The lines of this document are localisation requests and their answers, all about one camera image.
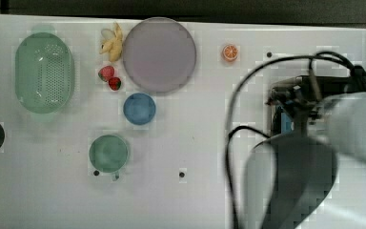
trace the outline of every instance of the green cup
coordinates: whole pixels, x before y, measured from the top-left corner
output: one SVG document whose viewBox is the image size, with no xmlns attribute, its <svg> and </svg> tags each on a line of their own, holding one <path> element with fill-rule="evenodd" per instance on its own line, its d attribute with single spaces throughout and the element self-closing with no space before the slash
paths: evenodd
<svg viewBox="0 0 366 229">
<path fill-rule="evenodd" d="M 112 180 L 119 178 L 119 170 L 127 163 L 129 150 L 126 141 L 117 135 L 102 135 L 89 150 L 93 167 L 106 174 L 113 174 Z"/>
</svg>

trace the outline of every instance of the green colander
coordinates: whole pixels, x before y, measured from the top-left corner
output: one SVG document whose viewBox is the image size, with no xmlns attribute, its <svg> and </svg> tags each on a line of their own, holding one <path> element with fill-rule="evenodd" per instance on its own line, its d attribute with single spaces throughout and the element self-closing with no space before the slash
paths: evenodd
<svg viewBox="0 0 366 229">
<path fill-rule="evenodd" d="M 29 111 L 48 114 L 70 100 L 74 66 L 70 49 L 57 36 L 38 32 L 26 38 L 15 58 L 17 99 Z"/>
</svg>

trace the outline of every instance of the small orange fruit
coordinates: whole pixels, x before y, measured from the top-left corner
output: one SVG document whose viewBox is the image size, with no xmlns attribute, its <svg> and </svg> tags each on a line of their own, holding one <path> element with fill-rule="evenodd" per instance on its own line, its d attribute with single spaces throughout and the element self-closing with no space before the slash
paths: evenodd
<svg viewBox="0 0 366 229">
<path fill-rule="evenodd" d="M 237 55 L 239 50 L 235 45 L 227 45 L 222 50 L 222 57 L 224 57 L 225 61 L 227 62 L 234 62 L 237 59 Z"/>
</svg>

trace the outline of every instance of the red fruit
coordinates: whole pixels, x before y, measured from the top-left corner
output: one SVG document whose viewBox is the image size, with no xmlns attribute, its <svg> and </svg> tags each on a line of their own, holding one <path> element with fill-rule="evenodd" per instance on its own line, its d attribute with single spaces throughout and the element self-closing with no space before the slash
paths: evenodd
<svg viewBox="0 0 366 229">
<path fill-rule="evenodd" d="M 113 77 L 109 80 L 109 86 L 113 91 L 117 91 L 121 87 L 121 80 L 119 77 Z"/>
<path fill-rule="evenodd" d="M 114 77 L 115 70 L 112 66 L 106 66 L 99 71 L 99 77 L 107 82 Z"/>
</svg>

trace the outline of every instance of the purple plate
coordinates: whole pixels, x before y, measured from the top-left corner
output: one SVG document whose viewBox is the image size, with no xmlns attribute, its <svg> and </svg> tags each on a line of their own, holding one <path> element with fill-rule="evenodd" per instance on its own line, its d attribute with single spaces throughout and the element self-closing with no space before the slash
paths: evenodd
<svg viewBox="0 0 366 229">
<path fill-rule="evenodd" d="M 166 93 L 183 87 L 195 67 L 190 33 L 169 18 L 153 17 L 135 26 L 124 42 L 127 74 L 141 88 Z"/>
</svg>

